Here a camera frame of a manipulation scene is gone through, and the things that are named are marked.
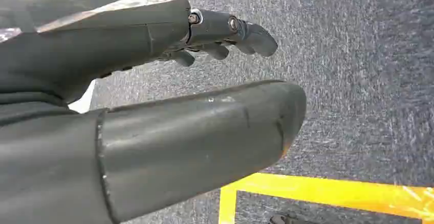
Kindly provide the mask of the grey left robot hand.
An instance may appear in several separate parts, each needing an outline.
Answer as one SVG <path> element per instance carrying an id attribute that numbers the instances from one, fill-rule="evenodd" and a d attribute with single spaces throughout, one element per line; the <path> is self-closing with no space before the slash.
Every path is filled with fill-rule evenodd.
<path id="1" fill-rule="evenodd" d="M 68 108 L 89 83 L 187 49 L 269 57 L 260 25 L 188 0 L 104 12 L 1 43 L 1 223 L 121 223 L 260 171 L 289 149 L 303 89 L 265 80 L 104 108 Z"/>

